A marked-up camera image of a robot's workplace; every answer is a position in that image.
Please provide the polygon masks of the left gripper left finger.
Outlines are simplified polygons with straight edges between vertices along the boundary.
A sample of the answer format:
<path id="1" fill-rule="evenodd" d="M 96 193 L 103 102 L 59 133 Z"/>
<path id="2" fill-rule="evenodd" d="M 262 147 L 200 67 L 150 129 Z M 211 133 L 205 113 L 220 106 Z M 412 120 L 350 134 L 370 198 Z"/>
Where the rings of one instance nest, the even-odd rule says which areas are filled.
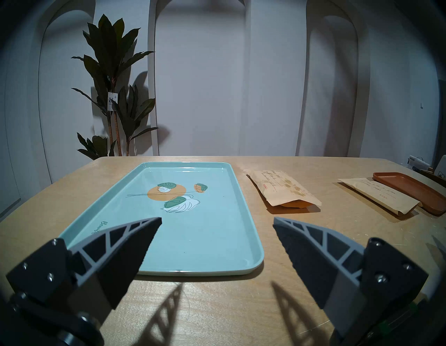
<path id="1" fill-rule="evenodd" d="M 162 224 L 160 217 L 94 233 L 67 248 L 54 238 L 10 270 L 15 293 L 58 315 L 85 312 L 103 324 L 139 272 Z"/>

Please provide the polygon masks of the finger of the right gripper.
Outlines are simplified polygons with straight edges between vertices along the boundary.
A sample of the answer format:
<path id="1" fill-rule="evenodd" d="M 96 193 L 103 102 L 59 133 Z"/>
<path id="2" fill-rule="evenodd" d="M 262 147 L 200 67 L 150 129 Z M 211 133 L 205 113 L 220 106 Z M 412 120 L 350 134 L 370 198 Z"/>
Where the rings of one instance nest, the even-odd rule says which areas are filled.
<path id="1" fill-rule="evenodd" d="M 438 248 L 438 250 L 440 251 L 441 255 L 443 257 L 446 256 L 446 252 L 445 252 L 445 246 L 435 237 L 435 236 L 431 236 L 433 241 L 435 242 L 436 247 Z"/>

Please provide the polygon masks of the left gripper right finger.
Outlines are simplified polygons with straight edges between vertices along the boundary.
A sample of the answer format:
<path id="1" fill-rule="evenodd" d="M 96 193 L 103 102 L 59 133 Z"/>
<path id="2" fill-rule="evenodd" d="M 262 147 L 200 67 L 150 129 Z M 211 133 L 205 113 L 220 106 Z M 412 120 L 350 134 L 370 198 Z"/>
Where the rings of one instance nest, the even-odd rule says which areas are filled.
<path id="1" fill-rule="evenodd" d="M 275 217 L 296 273 L 334 326 L 331 341 L 375 341 L 417 311 L 428 274 L 381 238 L 363 247 L 324 227 Z"/>

